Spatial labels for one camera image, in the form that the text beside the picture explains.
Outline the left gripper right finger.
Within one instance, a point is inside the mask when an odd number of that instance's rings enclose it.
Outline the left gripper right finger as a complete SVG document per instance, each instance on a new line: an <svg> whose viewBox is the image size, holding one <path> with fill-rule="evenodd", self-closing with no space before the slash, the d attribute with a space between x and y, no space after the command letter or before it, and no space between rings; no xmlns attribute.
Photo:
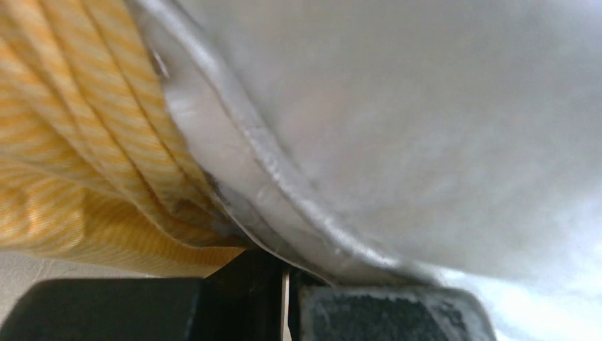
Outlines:
<svg viewBox="0 0 602 341"><path fill-rule="evenodd" d="M495 340L470 293L436 286L331 287L305 272L288 277L293 340Z"/></svg>

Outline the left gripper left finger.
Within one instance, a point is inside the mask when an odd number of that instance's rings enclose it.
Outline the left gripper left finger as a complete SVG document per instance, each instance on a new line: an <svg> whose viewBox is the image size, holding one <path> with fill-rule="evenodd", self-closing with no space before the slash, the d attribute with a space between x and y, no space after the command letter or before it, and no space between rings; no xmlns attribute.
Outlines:
<svg viewBox="0 0 602 341"><path fill-rule="evenodd" d="M2 340L280 340L282 262L246 251L206 278L62 278L38 283Z"/></svg>

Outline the orange Mickey Mouse pillowcase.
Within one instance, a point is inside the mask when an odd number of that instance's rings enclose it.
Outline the orange Mickey Mouse pillowcase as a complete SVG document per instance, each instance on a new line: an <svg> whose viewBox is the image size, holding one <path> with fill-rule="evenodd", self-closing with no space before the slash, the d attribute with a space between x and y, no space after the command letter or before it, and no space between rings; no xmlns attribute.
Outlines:
<svg viewBox="0 0 602 341"><path fill-rule="evenodd" d="M1 249L205 277L246 250L125 1L1 2Z"/></svg>

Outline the white pillow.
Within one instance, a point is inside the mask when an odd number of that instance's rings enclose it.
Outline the white pillow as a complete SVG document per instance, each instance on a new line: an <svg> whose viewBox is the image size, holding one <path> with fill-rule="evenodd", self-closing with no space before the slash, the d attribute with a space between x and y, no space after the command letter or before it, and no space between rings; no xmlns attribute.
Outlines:
<svg viewBox="0 0 602 341"><path fill-rule="evenodd" d="M135 1L272 248L601 288L600 1Z"/></svg>

